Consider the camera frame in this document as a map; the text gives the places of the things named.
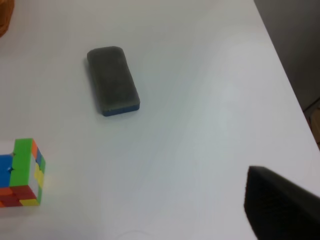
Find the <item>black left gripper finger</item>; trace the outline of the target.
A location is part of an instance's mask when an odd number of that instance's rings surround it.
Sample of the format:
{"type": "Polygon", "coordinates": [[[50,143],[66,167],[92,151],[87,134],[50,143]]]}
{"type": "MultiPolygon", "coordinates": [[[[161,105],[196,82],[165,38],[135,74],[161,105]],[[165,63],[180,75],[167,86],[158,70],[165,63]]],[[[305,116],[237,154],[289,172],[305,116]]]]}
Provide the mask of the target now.
{"type": "Polygon", "coordinates": [[[320,238],[320,198],[266,167],[248,168],[244,210],[259,240],[320,238]]]}

